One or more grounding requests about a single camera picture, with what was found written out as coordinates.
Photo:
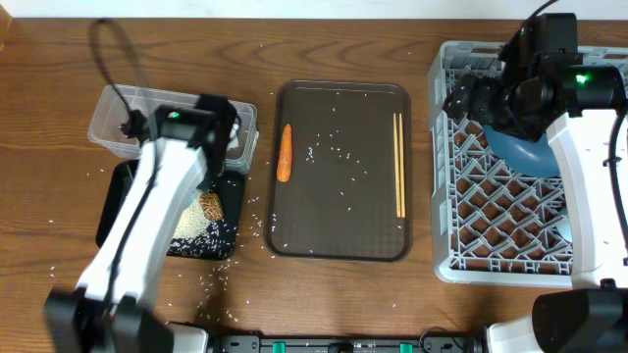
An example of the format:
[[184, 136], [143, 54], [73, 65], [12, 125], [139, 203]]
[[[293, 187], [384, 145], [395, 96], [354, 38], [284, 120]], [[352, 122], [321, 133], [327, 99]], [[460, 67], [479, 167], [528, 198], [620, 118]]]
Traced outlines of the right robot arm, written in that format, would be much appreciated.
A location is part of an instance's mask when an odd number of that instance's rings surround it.
[[529, 316], [491, 325], [487, 352], [623, 352], [627, 348], [627, 97], [620, 70], [588, 66], [572, 13], [537, 11], [498, 55], [498, 78], [465, 75], [443, 108], [530, 142], [557, 161], [572, 231], [568, 291]]

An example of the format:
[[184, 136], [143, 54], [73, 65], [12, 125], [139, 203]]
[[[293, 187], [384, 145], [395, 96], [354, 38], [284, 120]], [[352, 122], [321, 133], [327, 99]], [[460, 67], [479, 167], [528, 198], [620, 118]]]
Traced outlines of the light blue cup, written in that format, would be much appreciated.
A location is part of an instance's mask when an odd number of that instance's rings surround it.
[[571, 226], [570, 226], [570, 221], [569, 221], [569, 217], [568, 217], [568, 213], [567, 213], [567, 209], [563, 208], [560, 212], [559, 215], [562, 217], [562, 219], [555, 225], [558, 234], [567, 242], [572, 243], [573, 242], [573, 236], [572, 236], [572, 231], [571, 231]]

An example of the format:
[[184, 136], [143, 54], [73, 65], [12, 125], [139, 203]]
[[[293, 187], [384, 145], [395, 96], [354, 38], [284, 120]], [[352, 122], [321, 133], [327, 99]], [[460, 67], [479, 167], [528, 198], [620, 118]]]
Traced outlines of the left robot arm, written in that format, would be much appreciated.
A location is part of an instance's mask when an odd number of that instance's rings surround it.
[[202, 95], [192, 108], [131, 110], [122, 133], [141, 143], [131, 188], [99, 252], [72, 292], [54, 289], [44, 312], [58, 352], [208, 352], [204, 328], [154, 315], [157, 281], [193, 191], [223, 169], [236, 108]]

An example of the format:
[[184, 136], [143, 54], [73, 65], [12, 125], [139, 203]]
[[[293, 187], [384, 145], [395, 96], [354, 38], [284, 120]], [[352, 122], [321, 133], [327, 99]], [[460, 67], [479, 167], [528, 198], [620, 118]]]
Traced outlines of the orange carrot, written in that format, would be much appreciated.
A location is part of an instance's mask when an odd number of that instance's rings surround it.
[[292, 127], [286, 124], [282, 133], [280, 154], [277, 165], [276, 176], [280, 182], [287, 182], [291, 176], [292, 169]]

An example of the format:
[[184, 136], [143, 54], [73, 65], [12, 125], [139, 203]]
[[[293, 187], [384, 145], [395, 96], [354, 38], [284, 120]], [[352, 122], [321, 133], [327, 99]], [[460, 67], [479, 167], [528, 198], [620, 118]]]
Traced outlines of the brown cookie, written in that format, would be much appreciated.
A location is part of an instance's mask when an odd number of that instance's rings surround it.
[[209, 221], [220, 221], [224, 218], [222, 201], [217, 193], [204, 192], [199, 197], [199, 205], [204, 217]]

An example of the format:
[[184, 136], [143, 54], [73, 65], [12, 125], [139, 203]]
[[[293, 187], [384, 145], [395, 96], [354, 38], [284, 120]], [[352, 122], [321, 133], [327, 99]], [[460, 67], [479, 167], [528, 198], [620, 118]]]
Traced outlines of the blue plate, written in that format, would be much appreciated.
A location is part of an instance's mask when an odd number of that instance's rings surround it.
[[529, 177], [558, 177], [556, 158], [545, 134], [537, 142], [530, 142], [483, 127], [489, 147], [513, 171]]

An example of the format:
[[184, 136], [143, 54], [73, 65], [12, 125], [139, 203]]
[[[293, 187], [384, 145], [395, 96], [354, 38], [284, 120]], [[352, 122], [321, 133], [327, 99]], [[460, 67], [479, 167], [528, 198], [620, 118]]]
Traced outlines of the white napkin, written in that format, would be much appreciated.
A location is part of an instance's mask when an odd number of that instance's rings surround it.
[[228, 151], [237, 149], [239, 147], [239, 138], [238, 138], [239, 129], [240, 129], [240, 124], [234, 123], [230, 132], [230, 141], [227, 144]]

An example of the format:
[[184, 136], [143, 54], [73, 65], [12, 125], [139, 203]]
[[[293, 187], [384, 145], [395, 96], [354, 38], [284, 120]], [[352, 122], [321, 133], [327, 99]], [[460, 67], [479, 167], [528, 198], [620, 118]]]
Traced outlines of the light blue rice bowl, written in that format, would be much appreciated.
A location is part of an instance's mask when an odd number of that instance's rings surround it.
[[188, 198], [188, 201], [187, 201], [187, 206], [186, 206], [186, 207], [189, 207], [189, 206], [190, 206], [190, 205], [194, 202], [194, 200], [196, 199], [197, 195], [198, 195], [198, 190], [197, 190], [197, 189], [194, 189], [194, 190], [192, 191], [191, 195], [190, 195], [190, 196], [189, 196], [189, 198]]

